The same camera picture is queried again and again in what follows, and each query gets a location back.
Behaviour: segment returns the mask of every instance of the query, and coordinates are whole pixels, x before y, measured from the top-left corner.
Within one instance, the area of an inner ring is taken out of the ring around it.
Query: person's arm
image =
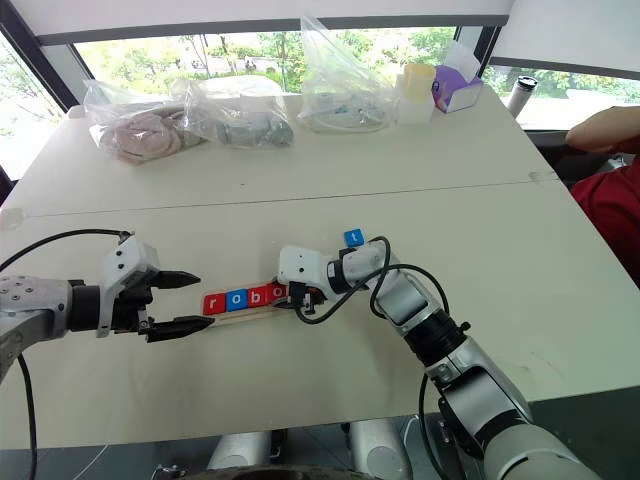
[[[569,130],[566,141],[589,152],[640,153],[640,106],[598,112]]]

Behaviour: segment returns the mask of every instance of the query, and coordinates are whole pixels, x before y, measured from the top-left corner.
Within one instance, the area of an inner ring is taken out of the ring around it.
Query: red shirt
[[[578,182],[571,193],[640,287],[640,156]]]

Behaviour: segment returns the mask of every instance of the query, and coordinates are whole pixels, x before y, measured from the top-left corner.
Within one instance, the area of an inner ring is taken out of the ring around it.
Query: clear plastic bag
[[[233,147],[283,147],[293,141],[282,89],[266,77],[180,81],[172,96],[184,99],[185,128],[209,141]]]
[[[318,132],[371,132],[393,118],[394,89],[369,70],[318,19],[300,19],[307,72],[298,119]]]
[[[184,104],[86,81],[89,132],[101,150],[134,164],[172,155],[202,138],[184,128]]]

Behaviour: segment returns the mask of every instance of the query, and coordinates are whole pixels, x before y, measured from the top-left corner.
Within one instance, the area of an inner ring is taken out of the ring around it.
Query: blue block
[[[249,308],[249,292],[246,288],[227,292],[227,312]]]
[[[344,232],[344,241],[347,243],[347,247],[359,247],[364,245],[364,235],[359,228],[349,230]]]

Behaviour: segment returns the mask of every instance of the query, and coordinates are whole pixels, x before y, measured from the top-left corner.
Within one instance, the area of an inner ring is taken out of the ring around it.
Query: purple box
[[[455,68],[439,65],[431,91],[436,107],[449,113],[475,105],[482,85],[478,77],[467,83]]]

